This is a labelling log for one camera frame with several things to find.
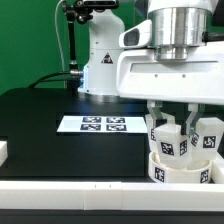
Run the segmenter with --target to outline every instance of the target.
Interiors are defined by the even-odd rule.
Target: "white plastic housing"
[[[90,57],[84,67],[84,81],[78,91],[92,95],[117,96],[116,68],[122,49],[119,36],[124,24],[111,10],[93,12],[89,22]]]
[[[158,9],[177,7],[200,8],[213,12],[215,7],[215,5],[212,4],[212,0],[151,0],[150,2],[151,4],[149,4],[148,12]]]
[[[137,45],[125,45],[125,36],[134,31],[138,30],[139,32],[139,41]],[[122,33],[119,37],[119,45],[121,48],[141,48],[148,46],[152,39],[152,22],[151,20],[145,20],[144,22],[140,23],[138,26],[133,27],[132,29]]]
[[[86,183],[84,210],[121,210],[121,182]]]
[[[155,51],[121,54],[117,89],[121,97],[186,103],[224,104],[224,42],[192,47],[187,60],[156,61]]]

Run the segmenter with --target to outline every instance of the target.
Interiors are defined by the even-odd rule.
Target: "white block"
[[[224,184],[224,159],[216,154],[216,159],[212,163],[212,180],[216,184]]]
[[[1,181],[0,209],[84,208],[81,182]]]
[[[192,160],[214,160],[224,131],[220,119],[201,118],[196,124],[195,134],[191,137]]]
[[[180,125],[161,125],[155,128],[155,136],[161,163],[174,169],[182,169],[191,162],[189,137],[181,135]]]
[[[123,210],[224,211],[223,202],[219,184],[123,183]]]
[[[0,166],[5,162],[7,158],[8,158],[7,142],[0,141]]]
[[[163,119],[167,119],[168,124],[175,124],[175,117],[174,116],[172,116],[170,114],[165,114],[165,113],[162,113],[162,116],[163,116]],[[147,131],[148,131],[150,151],[158,153],[152,116],[150,114],[147,114],[145,116],[145,120],[146,120],[146,126],[147,126]]]
[[[120,182],[92,182],[85,184],[85,210],[121,210]]]

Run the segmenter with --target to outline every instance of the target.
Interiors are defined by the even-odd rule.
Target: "green wall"
[[[57,2],[0,1],[0,93],[61,69],[54,28]]]

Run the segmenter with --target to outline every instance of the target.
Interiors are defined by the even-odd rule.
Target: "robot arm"
[[[202,114],[200,105],[223,105],[224,44],[205,43],[223,40],[223,35],[206,33],[207,18],[217,3],[150,0],[147,20],[120,36],[123,48],[145,47],[121,54],[117,73],[120,96],[190,103],[192,115],[187,122],[193,126]],[[136,37],[130,46],[129,36]],[[144,45],[138,41],[141,39],[147,39]],[[191,125],[185,126],[183,132],[192,134]]]
[[[70,70],[72,73],[80,73],[76,62],[75,53],[75,35],[74,35],[74,22],[79,24],[85,24],[89,20],[93,19],[93,10],[99,10],[100,12],[106,9],[114,9],[119,6],[118,0],[109,1],[93,1],[93,0],[76,0],[74,4],[67,4],[67,1],[63,1],[63,12],[65,13],[68,21],[69,30],[69,42],[70,42]]]

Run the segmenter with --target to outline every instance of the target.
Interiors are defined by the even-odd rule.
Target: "black and white pattern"
[[[201,184],[208,182],[209,170],[205,170],[201,173]]]
[[[180,143],[180,156],[184,155],[187,152],[187,140]]]
[[[101,117],[83,117],[83,123],[101,123]]]
[[[215,148],[216,136],[205,136],[203,141],[204,149]]]
[[[123,117],[108,117],[107,118],[107,123],[110,123],[110,124],[124,124],[125,123],[125,118],[123,118]]]
[[[151,140],[152,140],[152,141],[156,141],[155,131],[154,131],[153,128],[151,129]]]
[[[165,171],[155,167],[155,178],[161,182],[165,182]]]
[[[194,133],[194,136],[192,137],[191,140],[191,144],[196,147],[196,145],[198,144],[198,140],[199,140],[199,135],[197,133]]]
[[[120,124],[108,124],[107,125],[107,131],[127,131],[126,125],[120,125]]]
[[[82,124],[81,131],[100,131],[101,125],[100,124]]]
[[[167,155],[174,156],[173,145],[169,143],[161,142],[162,152]]]

